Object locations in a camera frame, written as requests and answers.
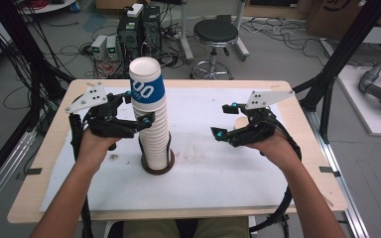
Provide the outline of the person's right hand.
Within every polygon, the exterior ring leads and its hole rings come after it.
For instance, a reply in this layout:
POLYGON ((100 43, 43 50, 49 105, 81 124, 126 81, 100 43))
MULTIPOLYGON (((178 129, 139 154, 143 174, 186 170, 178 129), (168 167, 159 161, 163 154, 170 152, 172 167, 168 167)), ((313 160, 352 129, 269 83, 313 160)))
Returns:
POLYGON ((247 147, 261 152, 283 173, 294 171, 301 165, 296 152, 286 137, 279 131, 276 131, 271 138, 262 142, 248 144, 247 147))

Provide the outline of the person's left hand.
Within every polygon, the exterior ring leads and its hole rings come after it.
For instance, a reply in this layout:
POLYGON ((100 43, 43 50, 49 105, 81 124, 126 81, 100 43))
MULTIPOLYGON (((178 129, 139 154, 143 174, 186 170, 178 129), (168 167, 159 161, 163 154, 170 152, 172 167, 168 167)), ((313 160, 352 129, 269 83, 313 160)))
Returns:
POLYGON ((75 167, 81 171, 95 174, 99 170, 109 148, 118 141, 119 138, 99 137, 86 129, 82 136, 75 167))

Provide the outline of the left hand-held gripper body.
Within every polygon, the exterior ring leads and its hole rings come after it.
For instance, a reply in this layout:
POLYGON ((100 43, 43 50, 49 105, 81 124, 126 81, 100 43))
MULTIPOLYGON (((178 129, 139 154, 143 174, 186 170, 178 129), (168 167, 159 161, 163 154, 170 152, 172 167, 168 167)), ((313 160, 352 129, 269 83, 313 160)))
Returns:
POLYGON ((103 138, 133 138, 137 133, 128 126, 130 120, 117 118, 118 107, 113 93, 106 93, 101 82, 91 84, 84 93, 76 98, 65 112, 74 116, 87 109, 83 119, 92 134, 103 138))

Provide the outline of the stack of white paper cups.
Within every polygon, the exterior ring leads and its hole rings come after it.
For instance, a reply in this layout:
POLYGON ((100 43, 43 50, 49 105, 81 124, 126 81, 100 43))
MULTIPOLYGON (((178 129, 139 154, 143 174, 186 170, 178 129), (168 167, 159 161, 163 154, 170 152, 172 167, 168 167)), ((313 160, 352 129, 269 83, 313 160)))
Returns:
POLYGON ((160 64, 149 57, 133 59, 129 64, 129 75, 135 116, 155 114, 151 127, 139 133, 139 142, 148 169, 161 171, 170 162, 170 131, 160 64))

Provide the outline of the cardboard box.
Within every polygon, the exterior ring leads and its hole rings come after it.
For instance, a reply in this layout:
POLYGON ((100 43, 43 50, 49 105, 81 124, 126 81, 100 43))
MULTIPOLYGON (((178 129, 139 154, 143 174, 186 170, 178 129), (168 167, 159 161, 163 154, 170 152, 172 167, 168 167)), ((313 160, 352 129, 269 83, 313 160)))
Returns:
POLYGON ((306 19, 310 36, 342 40, 361 29, 375 13, 374 0, 313 0, 306 19))

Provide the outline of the brown cup holder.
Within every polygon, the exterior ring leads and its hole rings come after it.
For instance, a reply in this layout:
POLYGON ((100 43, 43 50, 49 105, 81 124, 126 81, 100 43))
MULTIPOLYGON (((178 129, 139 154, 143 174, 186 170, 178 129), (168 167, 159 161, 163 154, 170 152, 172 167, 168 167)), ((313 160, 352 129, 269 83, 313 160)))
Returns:
POLYGON ((138 139, 142 152, 141 166, 150 175, 166 174, 175 164, 175 154, 171 149, 172 136, 168 133, 167 142, 155 138, 138 139))

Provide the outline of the white box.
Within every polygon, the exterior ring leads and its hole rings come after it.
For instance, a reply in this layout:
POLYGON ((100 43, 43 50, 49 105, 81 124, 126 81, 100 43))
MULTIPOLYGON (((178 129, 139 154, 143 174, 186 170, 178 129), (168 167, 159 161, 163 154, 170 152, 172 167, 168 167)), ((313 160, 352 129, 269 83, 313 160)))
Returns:
POLYGON ((127 16, 128 17, 137 18, 141 14, 143 9, 144 9, 144 5, 143 4, 134 3, 132 5, 131 9, 127 11, 127 16))

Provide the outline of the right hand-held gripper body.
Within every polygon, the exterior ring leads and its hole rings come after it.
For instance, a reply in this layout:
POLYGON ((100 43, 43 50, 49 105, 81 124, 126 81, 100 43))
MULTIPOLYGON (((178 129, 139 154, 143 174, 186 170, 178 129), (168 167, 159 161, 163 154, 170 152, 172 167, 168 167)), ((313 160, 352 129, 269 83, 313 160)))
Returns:
POLYGON ((253 90, 246 103, 247 124, 236 127, 230 133, 234 139, 228 142, 233 147, 246 146, 248 144, 262 142, 271 138, 279 128, 288 140, 293 138, 277 119, 270 106, 294 95, 293 90, 287 91, 256 91, 253 90))

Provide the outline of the white floor board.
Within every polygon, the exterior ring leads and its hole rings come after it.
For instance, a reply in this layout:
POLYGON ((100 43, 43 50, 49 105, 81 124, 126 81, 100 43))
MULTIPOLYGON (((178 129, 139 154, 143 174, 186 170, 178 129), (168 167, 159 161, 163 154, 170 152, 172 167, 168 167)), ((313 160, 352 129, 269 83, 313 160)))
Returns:
POLYGON ((381 136, 381 103, 358 89, 360 77, 367 70, 367 66, 346 66, 339 74, 338 81, 368 134, 381 136))

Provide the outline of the grey power supply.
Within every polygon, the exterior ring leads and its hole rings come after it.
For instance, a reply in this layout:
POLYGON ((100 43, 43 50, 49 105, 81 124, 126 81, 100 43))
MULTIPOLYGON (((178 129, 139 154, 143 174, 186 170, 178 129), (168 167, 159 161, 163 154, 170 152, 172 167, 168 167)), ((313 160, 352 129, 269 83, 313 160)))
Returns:
POLYGON ((105 35, 98 36, 91 44, 93 56, 96 60, 104 60, 107 56, 107 37, 105 35))
POLYGON ((117 38, 115 36, 108 36, 106 42, 107 55, 110 60, 119 60, 119 50, 117 38))

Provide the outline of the person's left leg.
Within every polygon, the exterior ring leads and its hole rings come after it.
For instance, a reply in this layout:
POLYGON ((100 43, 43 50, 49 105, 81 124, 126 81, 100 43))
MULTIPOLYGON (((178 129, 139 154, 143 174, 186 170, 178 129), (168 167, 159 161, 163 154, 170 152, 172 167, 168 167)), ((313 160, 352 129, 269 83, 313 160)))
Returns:
POLYGON ((175 220, 126 221, 123 238, 180 238, 175 220))

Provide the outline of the black round stool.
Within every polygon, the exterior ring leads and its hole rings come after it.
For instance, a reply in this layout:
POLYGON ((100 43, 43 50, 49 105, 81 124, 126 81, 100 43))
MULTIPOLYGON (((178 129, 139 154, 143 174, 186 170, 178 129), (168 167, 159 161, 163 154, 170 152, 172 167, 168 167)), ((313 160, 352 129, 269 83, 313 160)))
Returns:
POLYGON ((238 30, 230 22, 220 19, 205 19, 193 27, 194 39, 207 47, 211 47, 209 60, 197 63, 190 72, 192 79, 222 79, 232 78, 229 68, 217 60, 217 50, 223 49, 229 56, 228 47, 238 40, 238 30))

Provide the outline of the white round table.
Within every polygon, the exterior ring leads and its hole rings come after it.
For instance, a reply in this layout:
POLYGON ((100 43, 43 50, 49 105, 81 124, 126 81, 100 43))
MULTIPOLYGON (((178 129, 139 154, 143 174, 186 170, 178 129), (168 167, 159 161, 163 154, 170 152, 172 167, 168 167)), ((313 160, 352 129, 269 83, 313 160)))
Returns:
POLYGON ((53 3, 53 0, 25 0, 21 9, 26 14, 50 13, 70 7, 77 0, 61 0, 61 3, 53 3))

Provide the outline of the black computer tower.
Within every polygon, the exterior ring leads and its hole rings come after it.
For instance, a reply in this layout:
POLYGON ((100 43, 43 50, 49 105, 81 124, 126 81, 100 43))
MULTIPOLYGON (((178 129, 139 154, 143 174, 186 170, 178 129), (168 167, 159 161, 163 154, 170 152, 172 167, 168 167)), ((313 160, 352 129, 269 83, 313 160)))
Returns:
POLYGON ((146 6, 143 11, 143 28, 148 52, 155 54, 162 49, 160 7, 146 6))
POLYGON ((117 28, 117 35, 125 60, 134 60, 140 55, 143 43, 143 26, 141 17, 122 15, 117 28))

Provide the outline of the white table mat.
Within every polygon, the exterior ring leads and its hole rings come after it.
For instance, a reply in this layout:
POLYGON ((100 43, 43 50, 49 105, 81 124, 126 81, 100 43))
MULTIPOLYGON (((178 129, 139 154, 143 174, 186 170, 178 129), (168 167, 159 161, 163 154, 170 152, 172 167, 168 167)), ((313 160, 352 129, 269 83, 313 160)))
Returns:
POLYGON ((225 104, 244 103, 245 88, 168 88, 174 166, 148 174, 137 139, 123 139, 107 154, 88 191, 93 211, 266 207, 281 202, 287 183, 257 151, 214 139, 214 127, 230 130, 236 115, 225 104))

